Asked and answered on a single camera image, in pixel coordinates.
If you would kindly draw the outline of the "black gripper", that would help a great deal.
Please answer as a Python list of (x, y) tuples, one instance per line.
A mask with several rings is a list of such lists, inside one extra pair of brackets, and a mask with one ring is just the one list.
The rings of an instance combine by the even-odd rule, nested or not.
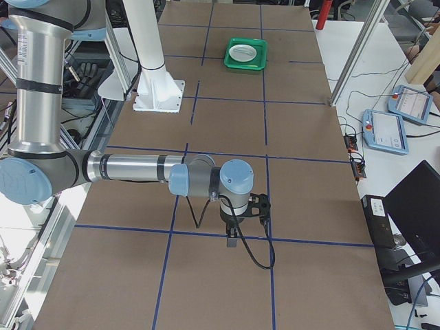
[(238, 226), (237, 224), (240, 224), (241, 222), (243, 222), (243, 220), (245, 219), (245, 217), (242, 216), (233, 216), (230, 215), (226, 212), (224, 212), (222, 209), (220, 209), (220, 216), (221, 219), (225, 222), (226, 224), (226, 234), (227, 234), (227, 241), (226, 241), (226, 246), (228, 248), (235, 248), (237, 246), (237, 241), (239, 237), (239, 230), (238, 230)]

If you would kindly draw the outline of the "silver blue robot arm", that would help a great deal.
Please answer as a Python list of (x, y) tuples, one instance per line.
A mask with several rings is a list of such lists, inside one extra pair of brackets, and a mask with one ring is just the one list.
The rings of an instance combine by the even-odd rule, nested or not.
[(173, 195), (219, 201), (228, 244), (243, 238), (240, 224), (255, 200), (247, 162), (216, 166), (207, 155), (115, 155), (61, 145), (65, 42), (106, 38), (104, 1), (9, 1), (8, 13), (18, 29), (17, 133), (1, 162), (3, 195), (30, 205), (86, 182), (161, 182)]

